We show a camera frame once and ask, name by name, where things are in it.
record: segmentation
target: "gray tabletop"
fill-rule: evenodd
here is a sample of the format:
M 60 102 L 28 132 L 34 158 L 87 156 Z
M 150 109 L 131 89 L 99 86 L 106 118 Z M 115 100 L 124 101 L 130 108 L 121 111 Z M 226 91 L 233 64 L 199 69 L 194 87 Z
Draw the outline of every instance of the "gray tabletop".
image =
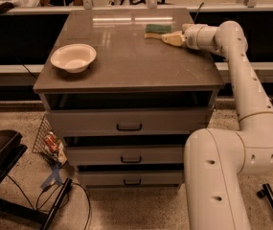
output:
M 147 24 L 193 23 L 186 9 L 116 9 L 71 11 L 34 85 L 36 93 L 129 92 L 219 89 L 223 86 L 211 56 L 144 39 Z M 85 43 L 97 58 L 78 74 L 52 65 L 61 46 Z

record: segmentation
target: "floor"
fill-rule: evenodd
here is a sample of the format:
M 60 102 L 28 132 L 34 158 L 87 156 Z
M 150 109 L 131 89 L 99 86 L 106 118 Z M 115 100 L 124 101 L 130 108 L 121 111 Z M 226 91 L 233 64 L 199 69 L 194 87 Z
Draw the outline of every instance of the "floor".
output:
M 41 102 L 0 103 L 0 129 L 15 129 L 22 133 L 22 143 L 28 149 L 10 172 L 32 205 L 36 204 L 42 186 L 52 171 L 36 153 L 34 141 L 44 116 Z M 218 98 L 209 127 L 238 129 L 234 102 L 231 98 Z M 59 172 L 64 182 L 67 177 L 77 183 L 73 168 L 66 165 Z M 273 189 L 273 171 L 259 176 L 239 176 L 247 214 L 253 230 L 273 229 L 273 211 L 267 198 L 259 199 L 256 192 L 262 184 L 269 183 Z M 52 187 L 39 200 L 41 205 L 56 187 Z M 188 210 L 184 184 L 180 188 L 124 188 L 91 190 L 91 230 L 128 229 L 189 229 Z M 42 209 L 48 209 L 55 196 Z M 0 197 L 29 206 L 19 189 L 6 178 L 0 185 Z M 58 211 L 50 229 L 84 229 L 89 206 L 81 187 L 73 185 L 69 201 Z M 0 229 L 39 229 L 30 220 L 0 213 Z

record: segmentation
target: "wire basket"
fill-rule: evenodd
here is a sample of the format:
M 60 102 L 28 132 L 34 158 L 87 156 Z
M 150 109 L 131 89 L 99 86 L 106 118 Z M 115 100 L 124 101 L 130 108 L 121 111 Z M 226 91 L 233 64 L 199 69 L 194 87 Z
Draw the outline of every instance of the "wire basket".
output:
M 61 167 L 62 164 L 58 161 L 55 153 L 48 152 L 46 149 L 45 137 L 52 131 L 51 126 L 44 115 L 36 135 L 33 153 L 39 154 L 50 166 Z

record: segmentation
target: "drawer handle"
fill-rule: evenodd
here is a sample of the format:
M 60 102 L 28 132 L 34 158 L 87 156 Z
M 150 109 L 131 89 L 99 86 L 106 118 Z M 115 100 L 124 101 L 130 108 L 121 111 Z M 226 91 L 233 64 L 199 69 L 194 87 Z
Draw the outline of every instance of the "drawer handle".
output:
M 140 131 L 142 128 L 142 124 L 117 124 L 118 131 Z
M 141 163 L 142 160 L 143 160 L 142 156 L 139 156 L 138 160 L 128 160 L 128 159 L 126 160 L 121 156 L 121 162 L 124 164 L 138 164 L 138 163 Z
M 124 184 L 126 186 L 139 186 L 140 184 L 142 184 L 142 179 L 138 179 L 136 180 L 125 180 L 124 179 Z

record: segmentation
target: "sponge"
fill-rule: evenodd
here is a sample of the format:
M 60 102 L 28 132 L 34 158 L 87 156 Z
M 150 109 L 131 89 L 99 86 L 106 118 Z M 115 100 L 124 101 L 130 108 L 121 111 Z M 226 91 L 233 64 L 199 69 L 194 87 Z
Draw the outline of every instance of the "sponge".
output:
M 145 38 L 162 39 L 163 34 L 171 33 L 171 25 L 147 24 Z

